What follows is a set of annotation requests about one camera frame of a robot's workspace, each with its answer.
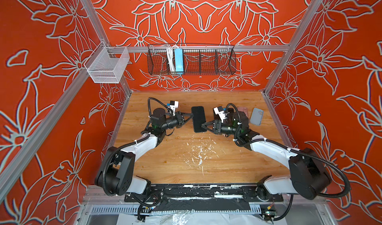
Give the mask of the black smartphone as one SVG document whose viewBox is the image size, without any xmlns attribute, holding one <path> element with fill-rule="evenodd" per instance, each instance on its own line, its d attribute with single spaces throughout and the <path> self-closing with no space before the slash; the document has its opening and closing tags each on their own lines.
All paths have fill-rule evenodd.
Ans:
<svg viewBox="0 0 382 225">
<path fill-rule="evenodd" d="M 194 106 L 191 108 L 193 114 L 193 129 L 195 133 L 204 133 L 207 130 L 202 127 L 206 123 L 205 110 L 203 106 Z"/>
</svg>

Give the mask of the pink phone case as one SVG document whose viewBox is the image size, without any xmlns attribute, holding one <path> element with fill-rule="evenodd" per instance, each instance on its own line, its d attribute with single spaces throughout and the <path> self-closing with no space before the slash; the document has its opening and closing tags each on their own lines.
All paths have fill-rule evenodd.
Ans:
<svg viewBox="0 0 382 225">
<path fill-rule="evenodd" d="M 243 112 L 247 118 L 249 118 L 248 109 L 246 107 L 238 107 L 238 110 Z"/>
</svg>

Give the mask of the light blue phone case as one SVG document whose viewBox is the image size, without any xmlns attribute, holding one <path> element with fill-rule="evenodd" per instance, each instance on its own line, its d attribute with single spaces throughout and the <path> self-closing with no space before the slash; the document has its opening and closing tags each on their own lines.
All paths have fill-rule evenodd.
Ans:
<svg viewBox="0 0 382 225">
<path fill-rule="evenodd" d="M 264 111 L 259 108 L 254 108 L 250 117 L 250 123 L 260 126 L 263 119 Z"/>
</svg>

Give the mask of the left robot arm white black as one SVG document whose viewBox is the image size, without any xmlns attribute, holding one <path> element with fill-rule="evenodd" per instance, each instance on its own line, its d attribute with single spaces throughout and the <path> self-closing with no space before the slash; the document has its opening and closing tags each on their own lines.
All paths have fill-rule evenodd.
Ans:
<svg viewBox="0 0 382 225">
<path fill-rule="evenodd" d="M 160 145 L 170 134 L 170 129 L 181 128 L 194 117 L 192 113 L 177 111 L 179 103 L 165 104 L 149 97 L 147 100 L 149 121 L 141 137 L 131 143 L 107 149 L 94 184 L 103 189 L 107 196 L 122 196 L 126 193 L 144 194 L 149 181 L 134 176 L 135 162 L 144 154 Z"/>
</svg>

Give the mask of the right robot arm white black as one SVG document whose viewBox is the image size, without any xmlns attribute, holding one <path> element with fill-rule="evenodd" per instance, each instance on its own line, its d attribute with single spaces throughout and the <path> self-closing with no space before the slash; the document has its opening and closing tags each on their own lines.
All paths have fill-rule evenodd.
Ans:
<svg viewBox="0 0 382 225">
<path fill-rule="evenodd" d="M 245 113 L 239 111 L 232 103 L 225 108 L 221 106 L 214 108 L 214 114 L 215 119 L 202 123 L 201 128 L 215 135 L 232 135 L 237 146 L 263 154 L 289 169 L 288 176 L 265 178 L 262 184 L 266 192 L 298 194 L 308 200 L 318 196 L 341 198 L 350 193 L 350 181 L 344 172 L 332 162 L 319 157 L 314 150 L 288 147 L 255 132 L 250 129 L 249 119 Z M 336 171 L 344 182 L 340 192 L 324 193 L 332 182 L 327 168 Z"/>
</svg>

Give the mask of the blue box in basket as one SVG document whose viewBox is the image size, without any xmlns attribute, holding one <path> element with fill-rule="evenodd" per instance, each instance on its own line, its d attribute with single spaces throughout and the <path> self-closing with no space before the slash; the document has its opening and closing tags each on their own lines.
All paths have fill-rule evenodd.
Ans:
<svg viewBox="0 0 382 225">
<path fill-rule="evenodd" d="M 182 75 L 184 73 L 183 49 L 175 48 L 174 49 L 174 56 L 175 56 L 176 73 L 179 75 Z"/>
</svg>

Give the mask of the small green circuit board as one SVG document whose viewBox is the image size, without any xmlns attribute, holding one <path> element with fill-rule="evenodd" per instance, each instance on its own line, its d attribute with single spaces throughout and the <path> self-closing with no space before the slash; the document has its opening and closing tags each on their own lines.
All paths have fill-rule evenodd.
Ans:
<svg viewBox="0 0 382 225">
<path fill-rule="evenodd" d="M 261 209 L 261 219 L 266 222 L 274 222 L 277 216 L 277 210 L 273 205 L 269 205 Z"/>
</svg>

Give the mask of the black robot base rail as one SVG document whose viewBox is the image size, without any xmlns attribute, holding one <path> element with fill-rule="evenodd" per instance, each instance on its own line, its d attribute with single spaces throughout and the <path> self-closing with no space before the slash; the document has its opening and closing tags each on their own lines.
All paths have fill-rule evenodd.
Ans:
<svg viewBox="0 0 382 225">
<path fill-rule="evenodd" d="M 281 195 L 260 200 L 256 184 L 153 184 L 151 192 L 160 197 L 158 205 L 146 210 L 152 214 L 260 214 L 268 205 L 284 202 Z"/>
</svg>

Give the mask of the white mesh wall basket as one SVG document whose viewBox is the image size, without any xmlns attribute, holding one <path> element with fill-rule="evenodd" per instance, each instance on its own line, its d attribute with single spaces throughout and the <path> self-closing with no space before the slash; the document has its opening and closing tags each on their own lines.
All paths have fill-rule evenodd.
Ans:
<svg viewBox="0 0 382 225">
<path fill-rule="evenodd" d="M 84 63 L 88 75 L 94 83 L 119 83 L 130 55 L 126 47 L 113 53 L 111 47 L 101 42 Z"/>
</svg>

